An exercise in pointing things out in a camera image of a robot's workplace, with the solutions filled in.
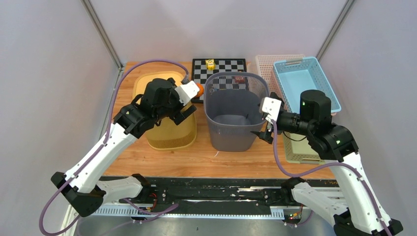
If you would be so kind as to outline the yellow slatted laundry bin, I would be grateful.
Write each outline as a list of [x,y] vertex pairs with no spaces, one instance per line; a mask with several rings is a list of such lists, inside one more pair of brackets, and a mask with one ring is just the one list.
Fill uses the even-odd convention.
[[[181,84],[183,75],[175,71],[143,74],[135,81],[132,97],[143,94],[147,84],[155,78],[165,80],[173,78],[178,86]],[[148,130],[145,133],[145,136],[149,145],[155,150],[173,151],[189,147],[195,142],[197,137],[197,121],[195,114],[191,114],[179,125],[175,125],[169,118],[164,118],[160,126],[155,126],[153,129]]]

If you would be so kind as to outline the light blue plastic basket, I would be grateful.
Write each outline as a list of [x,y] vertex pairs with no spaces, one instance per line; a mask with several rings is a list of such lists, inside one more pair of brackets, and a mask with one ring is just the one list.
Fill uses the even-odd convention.
[[315,57],[276,61],[272,71],[290,112],[299,112],[301,93],[311,89],[322,91],[330,98],[332,115],[342,110],[329,80]]

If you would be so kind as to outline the large white plastic basket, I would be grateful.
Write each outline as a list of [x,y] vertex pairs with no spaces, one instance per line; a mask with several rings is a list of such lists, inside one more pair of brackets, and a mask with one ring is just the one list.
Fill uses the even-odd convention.
[[247,72],[262,77],[270,86],[273,64],[281,60],[294,60],[304,57],[304,54],[290,55],[256,55],[247,65]]

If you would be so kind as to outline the green plastic basket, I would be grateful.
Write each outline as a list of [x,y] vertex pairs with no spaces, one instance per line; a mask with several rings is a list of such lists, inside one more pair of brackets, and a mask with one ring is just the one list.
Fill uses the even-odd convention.
[[308,132],[314,133],[315,125],[303,121],[297,113],[284,112],[279,116],[279,125],[283,125],[283,143],[286,161],[297,164],[323,165],[318,153],[308,144]]

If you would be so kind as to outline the grey and yellow laundry bin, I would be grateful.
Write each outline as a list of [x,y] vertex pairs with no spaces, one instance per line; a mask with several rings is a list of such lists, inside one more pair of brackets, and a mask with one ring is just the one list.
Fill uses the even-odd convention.
[[[244,76],[248,89],[209,88],[221,76]],[[220,72],[206,81],[204,93],[204,112],[212,146],[218,151],[243,152],[251,148],[264,120],[259,112],[261,100],[269,95],[266,81],[248,72]]]

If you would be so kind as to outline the pink plastic basket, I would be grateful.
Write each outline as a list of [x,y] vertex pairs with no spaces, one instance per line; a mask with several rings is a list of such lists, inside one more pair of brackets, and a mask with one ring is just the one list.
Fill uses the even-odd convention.
[[342,110],[332,87],[326,79],[319,80],[319,82],[313,79],[284,79],[282,82],[274,79],[271,84],[273,91],[283,99],[286,110],[289,112],[299,113],[300,95],[303,91],[310,89],[322,91],[331,100],[332,116]]

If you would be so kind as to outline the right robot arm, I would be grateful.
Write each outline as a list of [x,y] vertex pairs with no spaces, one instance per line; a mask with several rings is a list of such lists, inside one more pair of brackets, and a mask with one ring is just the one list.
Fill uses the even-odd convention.
[[345,204],[336,202],[311,187],[303,173],[289,174],[281,185],[281,199],[287,205],[300,203],[326,220],[338,236],[394,236],[403,230],[379,203],[362,166],[358,145],[344,126],[332,122],[331,100],[319,90],[300,95],[300,112],[289,113],[276,93],[261,100],[263,119],[268,123],[257,136],[275,145],[279,133],[306,137],[340,187]]

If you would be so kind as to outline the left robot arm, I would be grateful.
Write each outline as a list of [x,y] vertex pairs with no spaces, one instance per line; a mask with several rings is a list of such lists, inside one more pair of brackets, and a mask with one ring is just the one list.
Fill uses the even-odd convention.
[[146,131],[159,126],[164,118],[179,125],[196,111],[189,105],[200,89],[194,81],[176,86],[173,78],[153,79],[144,93],[123,106],[110,129],[73,168],[56,172],[51,181],[81,217],[95,213],[103,204],[124,198],[139,203],[150,199],[147,180],[140,174],[102,181],[103,173],[116,158]]

